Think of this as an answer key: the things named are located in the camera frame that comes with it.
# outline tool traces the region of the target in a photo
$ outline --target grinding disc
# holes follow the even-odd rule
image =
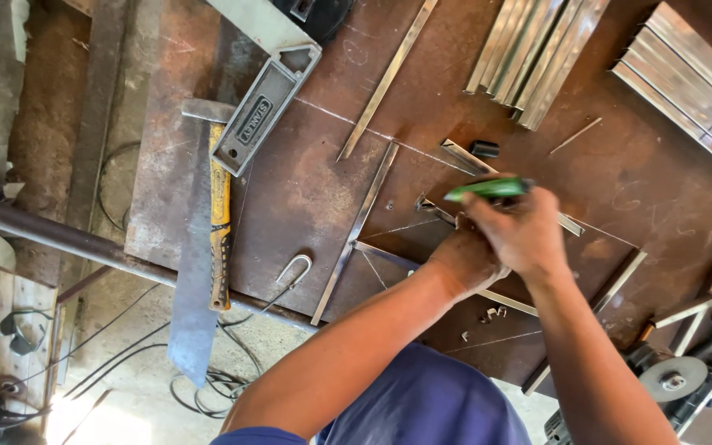
[[[680,389],[665,389],[661,381],[673,373],[678,373],[685,379]],[[707,365],[694,357],[674,357],[654,364],[639,376],[639,382],[653,396],[653,400],[661,403],[684,398],[693,393],[705,382]]]

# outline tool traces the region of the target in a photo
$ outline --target forearm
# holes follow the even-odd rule
[[[462,291],[438,265],[423,266],[282,358],[239,397],[222,431],[269,426],[310,439]]]
[[[574,442],[678,444],[664,414],[628,369],[569,272],[527,285]]]

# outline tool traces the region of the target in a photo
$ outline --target steel work table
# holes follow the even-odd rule
[[[599,316],[618,346],[628,345],[653,312],[694,298],[712,262],[712,155],[607,72],[655,3],[615,0],[608,6],[546,120],[530,132],[487,96],[461,91],[501,2],[440,2],[351,158],[337,163],[420,5],[357,2],[251,167],[233,180],[231,288],[270,299],[281,290],[274,278],[288,259],[310,254],[314,267],[282,306],[311,315],[390,138],[401,142],[400,152],[361,239],[424,261],[451,229],[416,213],[415,201],[423,192],[440,201],[450,185],[469,178],[438,143],[450,138],[467,146],[479,138],[501,145],[492,167],[535,178],[559,196],[563,212],[611,234],[586,227],[581,238],[566,237],[571,268],[588,298],[631,245],[649,253]],[[670,3],[712,44],[712,6]],[[180,117],[180,101],[237,102],[265,56],[198,0],[166,0],[161,36],[126,251],[176,269],[202,131]],[[549,157],[588,116],[603,121]],[[406,275],[386,260],[355,252],[323,319],[335,319]],[[517,277],[495,289],[529,298]],[[506,319],[479,323],[497,306],[470,298],[422,340],[486,375],[521,384],[545,354],[539,321],[510,310]],[[656,332],[653,342],[667,344],[672,328]],[[463,331],[470,332],[468,342],[460,338]],[[553,394],[550,379],[540,390]],[[712,411],[685,439],[707,438],[712,443]]]

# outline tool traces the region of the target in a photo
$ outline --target blue shirt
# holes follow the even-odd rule
[[[211,445],[305,445],[275,428],[229,432]],[[477,369],[410,344],[318,434],[319,445],[531,445],[504,394]]]

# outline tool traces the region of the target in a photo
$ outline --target metal hook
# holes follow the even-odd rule
[[[295,262],[298,261],[298,260],[306,261],[307,267],[304,269],[304,271],[302,272],[302,274],[298,276],[298,278],[295,278],[295,279],[293,280],[293,282],[290,283],[290,286],[288,286],[287,288],[288,288],[288,289],[293,289],[293,288],[296,287],[296,284],[298,284],[298,283],[301,282],[302,278],[304,278],[304,276],[306,276],[306,274],[309,273],[309,269],[312,268],[312,258],[310,258],[310,257],[308,257],[308,256],[306,256],[306,255],[296,255],[295,257],[293,257],[293,258],[290,260],[290,263],[287,263],[287,266],[285,267],[285,270],[283,270],[282,273],[279,274],[279,278],[276,279],[276,282],[277,282],[277,283],[279,282],[280,279],[282,279],[282,277],[285,276],[285,274],[287,273],[287,271],[290,270],[290,267],[293,266],[293,263],[295,263]]]

